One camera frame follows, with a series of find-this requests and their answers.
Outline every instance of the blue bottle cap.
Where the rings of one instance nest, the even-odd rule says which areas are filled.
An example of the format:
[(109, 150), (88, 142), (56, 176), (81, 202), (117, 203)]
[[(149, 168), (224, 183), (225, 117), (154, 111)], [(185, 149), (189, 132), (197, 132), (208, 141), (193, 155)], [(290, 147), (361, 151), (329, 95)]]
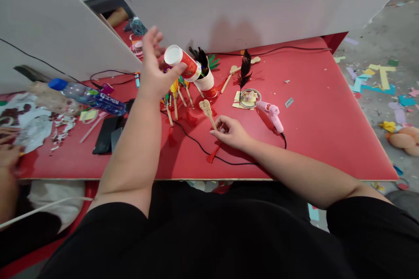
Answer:
[(55, 89), (55, 90), (58, 90), (58, 91), (61, 91), (64, 88), (66, 88), (66, 86), (68, 84), (69, 83), (67, 81), (64, 81), (63, 79), (54, 78), (48, 83), (48, 87), (52, 88), (52, 89)]

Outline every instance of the forearm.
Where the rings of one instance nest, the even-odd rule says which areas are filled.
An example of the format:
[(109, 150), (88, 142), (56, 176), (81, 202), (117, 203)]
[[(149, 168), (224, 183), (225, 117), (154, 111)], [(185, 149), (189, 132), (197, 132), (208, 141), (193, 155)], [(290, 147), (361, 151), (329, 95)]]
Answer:
[(150, 187), (157, 172), (160, 144), (159, 103), (139, 93), (103, 173), (99, 193)]
[(244, 151), (290, 190), (320, 209), (352, 196), (388, 201), (343, 171), (289, 150), (252, 140)]
[(14, 218), (18, 194), (16, 178), (7, 168), (0, 168), (0, 224)]

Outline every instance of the black shirt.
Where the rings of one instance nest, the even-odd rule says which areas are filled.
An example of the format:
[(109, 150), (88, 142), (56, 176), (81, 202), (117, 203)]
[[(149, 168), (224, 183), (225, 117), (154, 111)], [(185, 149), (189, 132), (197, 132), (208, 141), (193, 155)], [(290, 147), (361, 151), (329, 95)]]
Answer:
[[(370, 197), (338, 201), (327, 211), (329, 234), (291, 211), (289, 197), (282, 207), (276, 197), (284, 194), (260, 191), (188, 190), (158, 205), (152, 197), (149, 220), (129, 204), (98, 206), (40, 278), (416, 277), (419, 224), (396, 206)], [(179, 213), (174, 194), (191, 209)]]

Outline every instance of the pink glue gun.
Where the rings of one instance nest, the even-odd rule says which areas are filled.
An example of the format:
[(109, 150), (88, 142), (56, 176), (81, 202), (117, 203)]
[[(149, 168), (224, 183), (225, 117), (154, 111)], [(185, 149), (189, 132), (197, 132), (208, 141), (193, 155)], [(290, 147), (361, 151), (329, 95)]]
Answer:
[(275, 105), (271, 105), (268, 102), (256, 102), (256, 106), (259, 108), (259, 110), (262, 110), (266, 112), (269, 116), (269, 119), (271, 119), (272, 124), (278, 131), (278, 133), (282, 134), (284, 132), (284, 127), (282, 126), (281, 121), (279, 121), (278, 114), (279, 114), (279, 108)]

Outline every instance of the hand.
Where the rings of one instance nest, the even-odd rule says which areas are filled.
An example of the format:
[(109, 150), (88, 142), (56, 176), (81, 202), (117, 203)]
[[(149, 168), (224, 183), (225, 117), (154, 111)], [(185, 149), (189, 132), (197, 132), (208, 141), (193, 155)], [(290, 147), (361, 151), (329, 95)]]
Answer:
[(151, 100), (162, 99), (170, 89), (170, 86), (179, 75), (186, 69), (186, 64), (175, 65), (167, 73), (163, 73), (158, 68), (157, 58), (164, 54), (166, 48), (160, 48), (159, 42), (163, 39), (163, 34), (158, 28), (153, 26), (143, 37), (144, 64), (141, 71), (141, 87), (139, 95)]
[(22, 151), (23, 147), (19, 145), (0, 145), (0, 168), (13, 170)]
[(214, 135), (217, 139), (228, 146), (244, 150), (251, 145), (253, 138), (246, 132), (237, 120), (227, 116), (219, 116), (215, 121), (215, 125), (220, 131), (211, 130), (210, 134)]
[(19, 128), (0, 127), (0, 135), (7, 135), (0, 139), (0, 145), (15, 139), (21, 130)]

